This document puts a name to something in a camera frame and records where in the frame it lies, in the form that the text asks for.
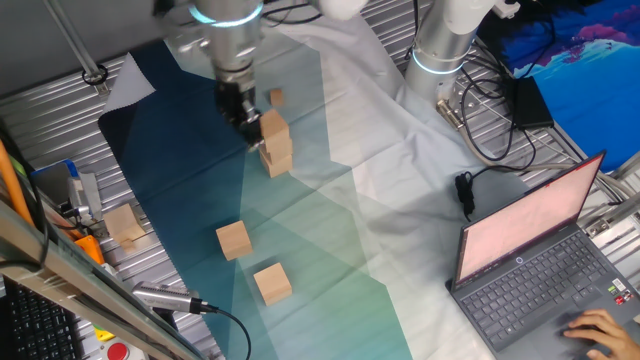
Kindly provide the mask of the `person bare hand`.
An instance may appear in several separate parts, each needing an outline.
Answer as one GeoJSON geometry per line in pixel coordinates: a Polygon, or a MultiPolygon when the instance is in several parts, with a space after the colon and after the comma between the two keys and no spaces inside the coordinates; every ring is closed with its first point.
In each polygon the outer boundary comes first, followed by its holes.
{"type": "Polygon", "coordinates": [[[608,355],[589,350],[586,356],[590,360],[639,360],[639,345],[605,309],[586,310],[569,323],[563,335],[591,340],[609,349],[608,355]]]}

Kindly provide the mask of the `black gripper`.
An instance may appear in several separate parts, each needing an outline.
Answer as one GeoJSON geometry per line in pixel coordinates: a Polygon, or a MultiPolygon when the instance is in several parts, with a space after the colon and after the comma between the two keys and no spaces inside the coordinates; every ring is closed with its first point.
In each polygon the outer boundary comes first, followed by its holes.
{"type": "Polygon", "coordinates": [[[256,108],[254,77],[217,77],[214,95],[216,107],[226,122],[245,138],[248,149],[255,151],[263,142],[263,136],[260,124],[262,113],[256,108]]]}

